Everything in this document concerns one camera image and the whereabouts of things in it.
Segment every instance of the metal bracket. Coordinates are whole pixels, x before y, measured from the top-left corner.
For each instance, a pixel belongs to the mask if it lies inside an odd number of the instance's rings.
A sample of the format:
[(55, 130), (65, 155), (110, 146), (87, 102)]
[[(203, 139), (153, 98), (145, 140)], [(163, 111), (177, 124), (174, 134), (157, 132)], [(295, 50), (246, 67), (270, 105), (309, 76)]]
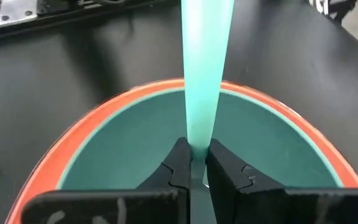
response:
[(0, 25), (17, 24), (37, 18), (37, 0), (2, 0)]

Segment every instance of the bowl rim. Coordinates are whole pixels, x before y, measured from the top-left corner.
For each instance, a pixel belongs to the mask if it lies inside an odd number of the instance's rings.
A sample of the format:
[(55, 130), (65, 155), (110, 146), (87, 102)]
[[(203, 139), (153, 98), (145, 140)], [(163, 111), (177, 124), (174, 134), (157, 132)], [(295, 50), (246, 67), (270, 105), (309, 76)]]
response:
[[(179, 78), (136, 86), (131, 90), (102, 103), (84, 115), (79, 121), (66, 130), (66, 132), (52, 145), (38, 162), (19, 192), (5, 223), (20, 224), (21, 211), (26, 202), (38, 194), (56, 189), (60, 176), (75, 151), (87, 136), (89, 136), (105, 119), (143, 96), (158, 91), (183, 88), (184, 84), (184, 79)], [(314, 128), (298, 113), (280, 101), (265, 93), (249, 88), (248, 86), (240, 86), (235, 83), (223, 81), (221, 88), (258, 100), (289, 119), (317, 145), (333, 166), (344, 187), (358, 187), (358, 175), (350, 164), (321, 132)]]

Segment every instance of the green object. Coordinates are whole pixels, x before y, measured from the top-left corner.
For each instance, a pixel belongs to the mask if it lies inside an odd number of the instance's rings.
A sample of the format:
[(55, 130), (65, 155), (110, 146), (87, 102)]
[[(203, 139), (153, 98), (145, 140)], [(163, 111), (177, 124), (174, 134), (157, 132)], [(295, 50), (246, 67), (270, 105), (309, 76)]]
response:
[(181, 0), (187, 139), (202, 179), (222, 82), (234, 0)]
[[(175, 141), (186, 135), (184, 107), (184, 91), (176, 89), (145, 96), (112, 114), (76, 151), (57, 188), (136, 188), (160, 165)], [(221, 92), (213, 137), (285, 185), (342, 187), (305, 133), (247, 96)], [(201, 204), (192, 206), (193, 223), (214, 220), (208, 192), (202, 187), (192, 189), (192, 200)]]

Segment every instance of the black table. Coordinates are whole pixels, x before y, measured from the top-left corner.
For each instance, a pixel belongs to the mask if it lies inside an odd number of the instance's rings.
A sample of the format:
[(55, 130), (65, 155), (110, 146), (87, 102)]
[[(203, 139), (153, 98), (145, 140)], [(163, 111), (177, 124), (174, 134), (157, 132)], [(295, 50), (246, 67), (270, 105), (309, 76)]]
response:
[[(70, 125), (136, 85), (183, 76), (180, 6), (0, 39), (0, 223)], [(358, 42), (306, 3), (237, 0), (224, 79), (304, 116), (358, 172)]]

